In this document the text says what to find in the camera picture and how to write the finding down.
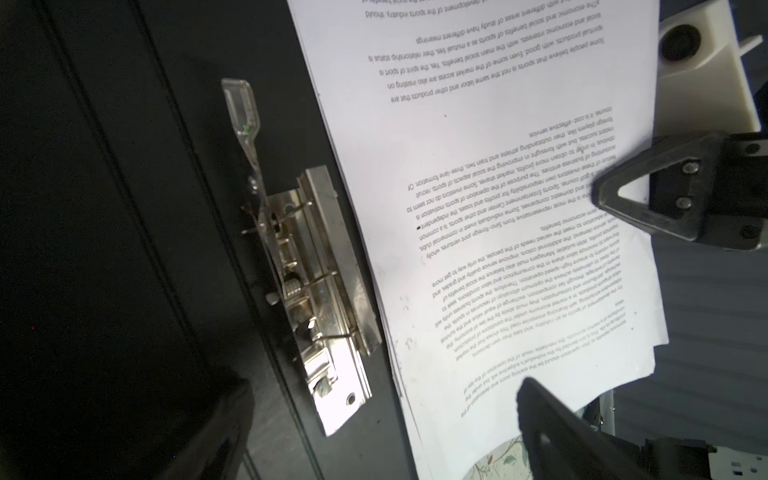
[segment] metal hole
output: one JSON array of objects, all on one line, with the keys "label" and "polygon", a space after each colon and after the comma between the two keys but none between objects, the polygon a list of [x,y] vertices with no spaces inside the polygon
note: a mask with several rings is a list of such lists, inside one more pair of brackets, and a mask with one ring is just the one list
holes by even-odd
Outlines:
[{"label": "metal hole", "polygon": [[324,376],[319,380],[317,384],[315,384],[315,393],[320,397],[324,397],[331,393],[331,382],[328,380],[327,376]]},{"label": "metal hole", "polygon": [[280,233],[280,223],[277,221],[277,215],[272,213],[272,228],[275,229],[275,233]]},{"label": "metal hole", "polygon": [[747,240],[754,240],[760,235],[760,228],[757,225],[744,225],[741,228],[741,236]]}]

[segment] screw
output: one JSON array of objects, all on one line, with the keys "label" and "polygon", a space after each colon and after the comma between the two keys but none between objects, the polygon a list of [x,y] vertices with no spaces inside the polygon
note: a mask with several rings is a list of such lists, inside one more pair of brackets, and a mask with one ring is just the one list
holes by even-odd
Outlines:
[{"label": "screw", "polygon": [[697,162],[688,162],[683,165],[683,173],[693,175],[699,171],[699,164]]},{"label": "screw", "polygon": [[331,382],[328,377],[324,376],[315,384],[315,393],[320,397],[324,397],[331,393]]},{"label": "screw", "polygon": [[254,195],[259,193],[259,184],[256,183],[256,179],[248,177],[248,184],[250,185],[250,192]]},{"label": "screw", "polygon": [[681,210],[688,210],[694,202],[688,197],[680,197],[674,201],[674,205]]},{"label": "screw", "polygon": [[741,236],[747,240],[754,240],[760,236],[760,228],[757,225],[744,225],[741,228]]},{"label": "screw", "polygon": [[280,301],[280,295],[278,295],[277,292],[269,292],[264,296],[264,299],[270,305],[275,306]]}]

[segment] black surface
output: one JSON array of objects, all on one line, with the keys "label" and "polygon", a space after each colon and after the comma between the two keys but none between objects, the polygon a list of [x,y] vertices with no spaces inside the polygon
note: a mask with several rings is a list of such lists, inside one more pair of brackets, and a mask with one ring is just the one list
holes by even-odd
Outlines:
[{"label": "black surface", "polygon": [[592,430],[533,378],[518,391],[518,417],[536,480],[650,480],[626,445]]},{"label": "black surface", "polygon": [[287,6],[262,3],[4,4],[0,449],[24,476],[134,462],[223,365],[253,386],[250,476],[415,477],[383,349],[373,398],[324,437],[238,234],[223,76],[253,85],[267,189],[326,164],[354,224]]},{"label": "black surface", "polygon": [[760,152],[760,145],[751,141],[764,141],[768,134],[741,134],[731,141],[746,143],[745,151],[752,156],[733,152],[718,166],[717,179],[710,210],[720,215],[768,217],[768,151]]},{"label": "black surface", "polygon": [[222,372],[215,397],[196,406],[190,420],[166,442],[143,455],[125,478],[235,480],[253,418],[250,384]]},{"label": "black surface", "polygon": [[[717,448],[703,440],[646,440],[640,453],[640,464],[660,480],[711,480],[710,457]],[[734,468],[734,475],[740,468]]]}]

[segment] white paper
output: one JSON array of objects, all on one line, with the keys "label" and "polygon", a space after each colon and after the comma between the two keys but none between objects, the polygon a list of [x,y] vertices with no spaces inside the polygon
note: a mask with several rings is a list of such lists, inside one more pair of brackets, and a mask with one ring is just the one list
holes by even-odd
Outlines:
[{"label": "white paper", "polygon": [[525,376],[577,409],[647,375],[667,341],[650,240],[589,187],[650,138],[658,3],[289,4],[419,474],[461,478],[517,435]]}]

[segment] white plastic part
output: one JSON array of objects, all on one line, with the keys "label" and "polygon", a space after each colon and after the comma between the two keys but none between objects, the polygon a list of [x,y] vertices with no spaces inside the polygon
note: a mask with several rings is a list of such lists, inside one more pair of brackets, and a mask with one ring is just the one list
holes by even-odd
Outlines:
[{"label": "white plastic part", "polygon": [[659,55],[654,134],[760,131],[741,55],[762,38],[739,44],[728,0],[710,0],[667,18],[659,25],[659,42],[678,25],[694,26],[701,45],[681,61]]},{"label": "white plastic part", "polygon": [[744,56],[745,53],[755,48],[757,45],[763,43],[762,35],[754,35],[747,37],[739,42],[739,56]]},{"label": "white plastic part", "polygon": [[768,457],[717,447],[717,452],[710,453],[710,477],[712,480],[768,479]]}]

